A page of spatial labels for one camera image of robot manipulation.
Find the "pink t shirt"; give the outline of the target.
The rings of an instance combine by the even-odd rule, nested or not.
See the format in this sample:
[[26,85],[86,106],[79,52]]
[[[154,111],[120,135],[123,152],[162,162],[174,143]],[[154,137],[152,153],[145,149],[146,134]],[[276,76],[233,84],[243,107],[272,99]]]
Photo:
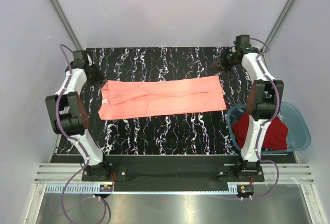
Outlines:
[[102,87],[102,120],[224,111],[218,76],[157,81],[109,80]]

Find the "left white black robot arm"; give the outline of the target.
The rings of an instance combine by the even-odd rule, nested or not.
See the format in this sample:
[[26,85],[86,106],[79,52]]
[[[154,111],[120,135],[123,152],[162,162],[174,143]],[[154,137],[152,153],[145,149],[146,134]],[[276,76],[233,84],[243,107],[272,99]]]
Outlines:
[[84,84],[103,83],[105,77],[93,63],[71,62],[60,89],[45,103],[53,131],[70,141],[82,156],[83,174],[105,181],[111,176],[109,162],[89,132],[87,111],[80,98]]

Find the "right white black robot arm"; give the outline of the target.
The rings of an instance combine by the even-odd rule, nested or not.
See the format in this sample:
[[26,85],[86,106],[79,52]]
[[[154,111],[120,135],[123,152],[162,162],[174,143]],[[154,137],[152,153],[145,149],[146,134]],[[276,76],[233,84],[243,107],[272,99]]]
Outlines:
[[243,148],[233,168],[219,174],[219,180],[250,181],[263,180],[261,150],[267,129],[279,113],[284,83],[276,80],[262,61],[263,53],[246,47],[235,50],[225,49],[215,67],[229,72],[233,66],[242,65],[252,80],[252,88],[247,98],[246,109],[249,114],[249,127]]

